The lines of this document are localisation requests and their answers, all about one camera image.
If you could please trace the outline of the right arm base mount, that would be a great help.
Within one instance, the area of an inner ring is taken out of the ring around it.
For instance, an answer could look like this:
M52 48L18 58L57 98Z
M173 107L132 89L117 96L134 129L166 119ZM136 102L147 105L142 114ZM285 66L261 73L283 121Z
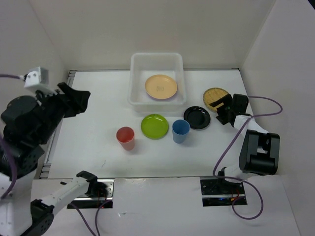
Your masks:
M203 207L247 205L244 187L241 183L227 182L218 178L201 178L201 198Z

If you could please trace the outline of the purple plastic plate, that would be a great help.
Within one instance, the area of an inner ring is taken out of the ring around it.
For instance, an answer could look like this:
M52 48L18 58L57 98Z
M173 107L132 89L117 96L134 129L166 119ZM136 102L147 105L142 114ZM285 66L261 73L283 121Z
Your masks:
M167 98L167 99L158 99L158 98L154 98L154 97L152 97L152 96L150 96L148 94L147 94L147 97L149 99L151 99L153 101L157 101L157 102L169 102L169 101L173 101L176 98L176 96L172 96L172 97Z

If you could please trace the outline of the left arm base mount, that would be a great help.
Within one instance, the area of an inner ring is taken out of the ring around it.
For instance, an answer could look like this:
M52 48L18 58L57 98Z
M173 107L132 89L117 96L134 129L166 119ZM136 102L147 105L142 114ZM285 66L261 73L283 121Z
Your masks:
M100 189L90 195L83 194L75 198L71 203L67 205L67 209L74 209L76 206L79 209L97 209L101 204L105 203L102 208L113 207L114 196L114 180L113 179L99 179L98 183Z

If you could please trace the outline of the round woven bamboo coaster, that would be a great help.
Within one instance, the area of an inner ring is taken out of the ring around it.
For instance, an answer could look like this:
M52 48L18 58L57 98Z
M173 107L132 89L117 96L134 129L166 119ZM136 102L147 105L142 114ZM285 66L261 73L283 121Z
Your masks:
M203 93L203 103L210 111L216 113L217 108L221 107L223 103L216 106L211 106L211 104L217 102L226 95L228 95L228 92L222 88L209 88Z

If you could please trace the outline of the black plastic plate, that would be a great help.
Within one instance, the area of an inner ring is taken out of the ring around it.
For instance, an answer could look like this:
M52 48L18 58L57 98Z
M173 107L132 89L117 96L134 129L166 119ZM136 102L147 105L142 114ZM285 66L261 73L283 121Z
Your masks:
M202 107L191 106L184 111L183 118L194 130L202 130L210 125L210 114Z

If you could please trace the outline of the orange plastic plate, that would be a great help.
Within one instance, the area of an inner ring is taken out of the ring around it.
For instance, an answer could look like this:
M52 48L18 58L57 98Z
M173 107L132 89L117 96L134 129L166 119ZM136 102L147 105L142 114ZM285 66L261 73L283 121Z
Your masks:
M167 75L156 74L145 81L146 93L154 98L170 98L176 94L177 90L177 82Z

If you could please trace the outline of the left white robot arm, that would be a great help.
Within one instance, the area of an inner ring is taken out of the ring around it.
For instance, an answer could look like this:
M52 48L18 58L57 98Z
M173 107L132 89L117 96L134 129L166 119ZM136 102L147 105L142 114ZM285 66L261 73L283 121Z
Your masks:
M13 99L2 113L0 138L0 233L3 236L40 236L54 217L75 198L98 192L97 177L79 172L69 183L42 199L31 199L32 181L46 144L64 118L86 111L90 92L59 83L51 95Z

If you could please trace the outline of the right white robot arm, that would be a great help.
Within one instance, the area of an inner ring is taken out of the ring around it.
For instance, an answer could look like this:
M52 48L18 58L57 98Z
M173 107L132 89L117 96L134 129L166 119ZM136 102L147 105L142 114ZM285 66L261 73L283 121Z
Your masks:
M216 180L216 188L221 193L227 193L233 187L233 183L242 182L253 176L274 175L278 170L280 154L280 136L263 129L255 121L257 117L278 115L275 113L250 115L247 113L249 97L242 94L227 94L217 101L211 102L210 106L217 108L216 119L222 124L230 124L237 130L226 150L223 152L215 167L213 175L219 177ZM232 166L224 167L216 172L220 162L231 149L239 136L242 136L243 144L238 162Z

